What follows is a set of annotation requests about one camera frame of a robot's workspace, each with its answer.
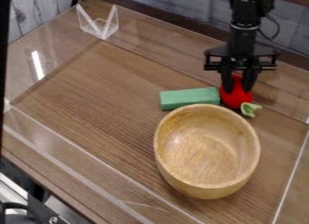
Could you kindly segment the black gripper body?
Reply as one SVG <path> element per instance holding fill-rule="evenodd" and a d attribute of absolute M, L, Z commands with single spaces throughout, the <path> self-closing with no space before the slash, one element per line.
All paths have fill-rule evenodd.
<path fill-rule="evenodd" d="M 230 60 L 231 67 L 235 70 L 247 70 L 250 64 L 257 65 L 259 70 L 274 70 L 277 67 L 279 51 L 263 44 L 255 44 L 253 53 L 235 55 L 230 53 L 228 45 L 215 47 L 203 52 L 204 70 L 219 70 L 223 60 Z"/>

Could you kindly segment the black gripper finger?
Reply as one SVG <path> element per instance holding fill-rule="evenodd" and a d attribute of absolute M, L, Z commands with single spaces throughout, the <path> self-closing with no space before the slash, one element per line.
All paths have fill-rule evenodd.
<path fill-rule="evenodd" d="M 232 69 L 228 65 L 223 65 L 220 67 L 220 80 L 222 87 L 226 93 L 231 93 L 232 90 L 232 78 L 231 78 Z"/>
<path fill-rule="evenodd" d="M 259 74 L 261 68 L 258 65 L 253 65 L 250 68 L 247 68 L 242 72 L 242 89 L 244 92 L 250 92 L 253 89 L 253 85 L 257 81 L 258 74 Z"/>

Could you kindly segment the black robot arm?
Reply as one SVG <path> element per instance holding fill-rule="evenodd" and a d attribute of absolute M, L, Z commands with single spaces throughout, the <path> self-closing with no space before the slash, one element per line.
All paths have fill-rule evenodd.
<path fill-rule="evenodd" d="M 203 69 L 219 73 L 222 88 L 228 94 L 234 89 L 235 70 L 242 71 L 240 88 L 250 92 L 259 73 L 277 67 L 278 50 L 255 42 L 262 18 L 269 16 L 274 3 L 275 0 L 228 0 L 228 41 L 203 52 Z"/>

